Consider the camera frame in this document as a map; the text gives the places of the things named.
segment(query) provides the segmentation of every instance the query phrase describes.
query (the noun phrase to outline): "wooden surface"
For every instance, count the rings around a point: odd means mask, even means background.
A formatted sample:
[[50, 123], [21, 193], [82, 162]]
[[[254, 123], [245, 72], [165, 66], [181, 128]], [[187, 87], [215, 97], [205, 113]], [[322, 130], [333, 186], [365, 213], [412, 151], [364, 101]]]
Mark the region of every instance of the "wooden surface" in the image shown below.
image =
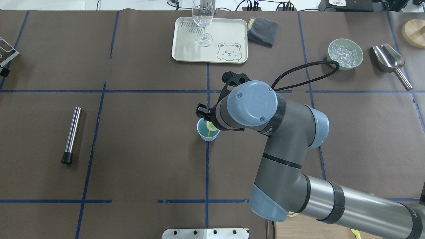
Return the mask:
[[[356, 239], [350, 228], [326, 224], [300, 214], [277, 222], [275, 232], [276, 239]], [[382, 239], [364, 232], [360, 232], [360, 236], [362, 239]]]
[[425, 20], [412, 19], [403, 25], [402, 34], [415, 47], [425, 48]]

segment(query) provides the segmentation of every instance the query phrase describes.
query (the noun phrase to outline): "folded towel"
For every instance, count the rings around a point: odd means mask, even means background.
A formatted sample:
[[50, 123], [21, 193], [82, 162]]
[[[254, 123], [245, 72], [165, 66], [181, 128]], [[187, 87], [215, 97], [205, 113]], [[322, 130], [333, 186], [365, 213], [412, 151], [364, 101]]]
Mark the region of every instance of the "folded towel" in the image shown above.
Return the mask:
[[272, 47], [278, 30], [279, 23], [261, 17], [252, 17], [249, 20], [248, 39]]

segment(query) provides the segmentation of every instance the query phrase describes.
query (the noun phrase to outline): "metal scoop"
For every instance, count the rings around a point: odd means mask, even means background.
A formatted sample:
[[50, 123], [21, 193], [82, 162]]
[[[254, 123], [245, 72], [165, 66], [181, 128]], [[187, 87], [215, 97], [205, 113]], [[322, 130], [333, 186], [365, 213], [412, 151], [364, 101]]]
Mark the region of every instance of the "metal scoop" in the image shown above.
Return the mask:
[[407, 91], [413, 89], [400, 70], [404, 66], [403, 57], [388, 44], [372, 46], [372, 48], [378, 58], [379, 68], [385, 72], [394, 72]]

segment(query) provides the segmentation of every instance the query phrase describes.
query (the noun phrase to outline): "light blue cup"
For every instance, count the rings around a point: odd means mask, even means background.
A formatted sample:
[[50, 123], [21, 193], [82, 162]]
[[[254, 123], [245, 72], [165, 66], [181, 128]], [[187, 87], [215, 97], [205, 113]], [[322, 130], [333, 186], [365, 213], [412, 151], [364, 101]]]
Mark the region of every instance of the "light blue cup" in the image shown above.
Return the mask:
[[204, 121], [203, 118], [199, 119], [197, 127], [198, 133], [201, 136], [201, 138], [207, 142], [215, 140], [217, 138], [218, 133], [220, 130], [211, 131], [210, 136], [208, 137], [208, 129], [207, 129], [207, 122]]

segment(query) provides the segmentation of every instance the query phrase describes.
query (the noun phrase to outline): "blue joint cap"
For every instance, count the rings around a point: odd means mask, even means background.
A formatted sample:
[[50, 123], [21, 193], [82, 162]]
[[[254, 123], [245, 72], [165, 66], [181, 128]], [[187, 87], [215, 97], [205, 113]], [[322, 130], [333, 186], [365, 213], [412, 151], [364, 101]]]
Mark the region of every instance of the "blue joint cap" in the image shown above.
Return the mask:
[[313, 109], [308, 105], [305, 105], [305, 106], [307, 106], [310, 109], [310, 111], [312, 112], [313, 117], [315, 119], [314, 122], [316, 124], [316, 134], [315, 134], [313, 143], [309, 146], [309, 148], [317, 148], [317, 147], [319, 147], [320, 145], [323, 144], [323, 141], [328, 136], [329, 119], [324, 113], [322, 113], [322, 112], [320, 112], [316, 109]]
[[273, 201], [273, 199], [267, 196], [267, 194], [265, 194], [255, 184], [252, 188], [249, 206], [257, 215], [274, 222], [285, 221], [286, 216], [289, 214], [288, 211]]
[[236, 86], [227, 98], [227, 110], [237, 123], [255, 127], [268, 122], [278, 109], [278, 97], [266, 83], [251, 80]]

